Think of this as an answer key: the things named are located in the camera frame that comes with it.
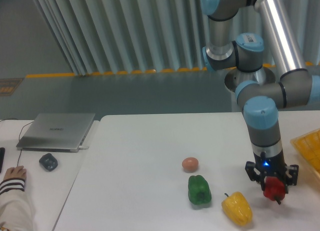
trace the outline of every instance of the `egg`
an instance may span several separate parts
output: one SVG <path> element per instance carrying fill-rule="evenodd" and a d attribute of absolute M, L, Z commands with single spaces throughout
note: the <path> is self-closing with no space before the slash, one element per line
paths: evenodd
<path fill-rule="evenodd" d="M 199 161 L 195 157 L 187 157 L 182 161 L 182 167 L 185 171 L 194 172 L 198 169 Z"/>

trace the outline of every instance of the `yellow crate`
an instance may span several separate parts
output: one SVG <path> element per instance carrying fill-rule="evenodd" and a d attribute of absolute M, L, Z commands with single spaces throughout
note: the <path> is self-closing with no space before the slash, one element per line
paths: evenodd
<path fill-rule="evenodd" d="M 320 129 L 291 139 L 291 144 L 320 173 Z"/>

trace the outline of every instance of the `wall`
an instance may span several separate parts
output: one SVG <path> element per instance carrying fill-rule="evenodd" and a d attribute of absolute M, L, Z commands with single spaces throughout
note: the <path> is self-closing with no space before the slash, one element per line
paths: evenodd
<path fill-rule="evenodd" d="M 0 0 L 0 78 L 69 72 L 34 1 Z"/>

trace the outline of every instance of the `cable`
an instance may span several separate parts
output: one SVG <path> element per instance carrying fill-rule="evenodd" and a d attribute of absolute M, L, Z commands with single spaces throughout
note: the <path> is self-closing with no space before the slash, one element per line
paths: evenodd
<path fill-rule="evenodd" d="M 32 124 L 32 123 L 33 123 L 33 121 L 30 122 L 30 123 L 27 123 L 25 126 L 28 126 L 28 125 L 30 125 L 30 124 Z M 20 131 L 20 133 L 19 133 L 19 141 L 20 141 L 20 136 L 21 136 L 22 130 L 24 130 L 25 126 L 22 127 L 22 129 L 21 129 L 21 131 Z M 21 153 L 22 153 L 22 149 L 20 149 L 20 155 L 19 155 L 19 158 L 18 158 L 18 162 L 16 163 L 16 166 L 17 166 L 17 167 L 19 166 L 19 160 L 20 160 L 20 157 L 21 157 Z"/>
<path fill-rule="evenodd" d="M 81 146 L 81 145 L 79 146 L 79 150 L 87 150 L 87 149 L 89 149 L 89 147 L 87 147 L 87 146 L 86 146 L 86 147 L 83 147 L 83 146 Z"/>
<path fill-rule="evenodd" d="M 18 119 L 15 117 L 10 117 L 10 118 L 6 118 L 6 119 L 2 119 L 2 120 L 0 120 L 0 122 L 6 121 L 6 120 L 18 120 Z"/>

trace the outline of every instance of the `silver laptop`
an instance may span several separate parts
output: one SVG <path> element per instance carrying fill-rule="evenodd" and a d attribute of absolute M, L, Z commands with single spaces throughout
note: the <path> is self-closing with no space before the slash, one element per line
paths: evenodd
<path fill-rule="evenodd" d="M 40 113 L 16 147 L 26 151 L 78 152 L 94 117 L 94 113 Z"/>

